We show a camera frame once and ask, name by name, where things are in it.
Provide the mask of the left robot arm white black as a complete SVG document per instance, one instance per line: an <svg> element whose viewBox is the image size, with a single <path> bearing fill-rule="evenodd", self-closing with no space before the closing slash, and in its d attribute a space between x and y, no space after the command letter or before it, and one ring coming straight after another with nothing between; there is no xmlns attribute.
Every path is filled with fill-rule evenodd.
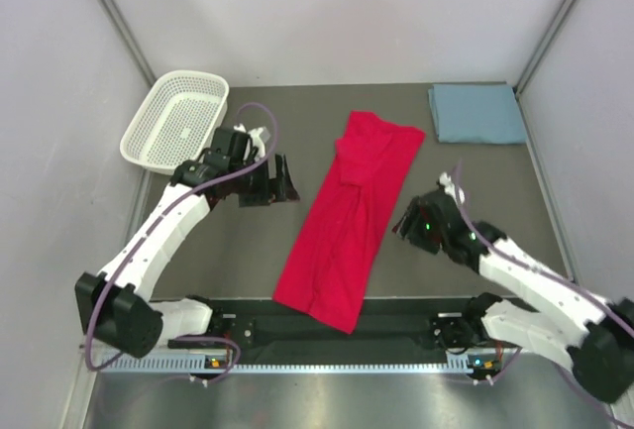
<svg viewBox="0 0 634 429"><path fill-rule="evenodd" d="M125 248L97 274L84 273L75 298L84 335L135 358L192 336L203 346L225 324L201 297L154 302L162 272L190 232L230 195L242 207L296 201L286 157L265 127L220 127L196 159L178 165L159 202Z"/></svg>

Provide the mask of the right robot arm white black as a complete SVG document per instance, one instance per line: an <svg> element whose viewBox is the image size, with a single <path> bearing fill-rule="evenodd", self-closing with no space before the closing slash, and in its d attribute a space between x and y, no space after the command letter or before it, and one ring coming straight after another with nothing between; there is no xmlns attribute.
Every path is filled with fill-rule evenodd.
<svg viewBox="0 0 634 429"><path fill-rule="evenodd" d="M486 221L471 221L450 183L414 197L393 233L412 246L469 268L528 304L491 293L462 313L463 334L526 349L560 367L595 399L613 404L633 384L633 302L612 302L563 279Z"/></svg>

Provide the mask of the red t shirt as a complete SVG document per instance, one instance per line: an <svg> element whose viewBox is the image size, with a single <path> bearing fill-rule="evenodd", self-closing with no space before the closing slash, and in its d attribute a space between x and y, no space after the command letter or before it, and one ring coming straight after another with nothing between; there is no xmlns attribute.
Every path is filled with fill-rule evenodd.
<svg viewBox="0 0 634 429"><path fill-rule="evenodd" d="M345 334L356 328L370 271L422 130L353 111L290 251L273 300Z"/></svg>

